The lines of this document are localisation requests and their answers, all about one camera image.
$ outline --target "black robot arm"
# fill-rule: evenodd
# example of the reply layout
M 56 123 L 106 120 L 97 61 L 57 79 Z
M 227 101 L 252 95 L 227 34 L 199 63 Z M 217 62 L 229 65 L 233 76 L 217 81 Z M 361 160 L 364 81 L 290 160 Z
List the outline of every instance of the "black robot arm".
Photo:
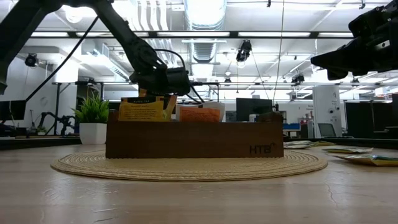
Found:
M 185 68 L 167 68 L 155 50 L 134 34 L 113 9 L 112 0 L 20 0 L 0 24 L 0 95 L 7 87 L 9 64 L 44 17 L 63 5 L 90 7 L 123 47 L 134 68 L 130 80 L 157 93 L 185 95 L 190 82 Z
M 354 39 L 339 49 L 311 58 L 314 65 L 328 70 L 329 80 L 338 80 L 352 72 L 398 69 L 398 0 L 376 7 L 358 16 L 348 25 Z

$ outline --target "security camera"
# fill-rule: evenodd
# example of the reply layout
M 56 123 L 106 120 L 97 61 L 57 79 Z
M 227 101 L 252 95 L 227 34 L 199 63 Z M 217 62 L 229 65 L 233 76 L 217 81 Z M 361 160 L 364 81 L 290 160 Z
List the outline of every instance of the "security camera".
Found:
M 31 68 L 37 67 L 39 60 L 37 54 L 29 54 L 25 59 L 25 65 Z
M 244 40 L 243 44 L 239 48 L 238 54 L 236 55 L 236 61 L 237 62 L 245 62 L 248 57 L 250 56 L 250 51 L 251 51 L 251 44 L 250 40 Z

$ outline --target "wooden table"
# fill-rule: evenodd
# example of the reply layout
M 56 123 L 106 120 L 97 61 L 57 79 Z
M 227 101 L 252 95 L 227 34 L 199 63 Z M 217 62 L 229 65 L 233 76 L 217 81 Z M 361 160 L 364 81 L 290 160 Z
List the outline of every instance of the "wooden table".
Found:
M 166 183 L 54 171 L 73 152 L 104 146 L 0 151 L 0 223 L 397 223 L 398 167 L 350 164 L 320 149 L 326 169 L 266 180 Z M 398 156 L 398 151 L 375 150 Z

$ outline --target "white pot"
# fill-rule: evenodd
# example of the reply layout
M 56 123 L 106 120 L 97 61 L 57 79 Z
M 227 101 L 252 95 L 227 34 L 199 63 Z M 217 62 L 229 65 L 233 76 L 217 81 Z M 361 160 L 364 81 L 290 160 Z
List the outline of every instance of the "white pot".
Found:
M 80 140 L 82 144 L 104 144 L 106 124 L 80 123 Z

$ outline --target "wooden box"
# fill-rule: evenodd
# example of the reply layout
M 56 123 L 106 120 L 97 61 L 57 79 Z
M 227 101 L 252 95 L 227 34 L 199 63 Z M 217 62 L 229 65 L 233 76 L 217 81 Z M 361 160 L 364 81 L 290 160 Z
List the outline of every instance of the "wooden box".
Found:
M 106 158 L 283 157 L 278 116 L 257 123 L 118 121 L 110 112 Z

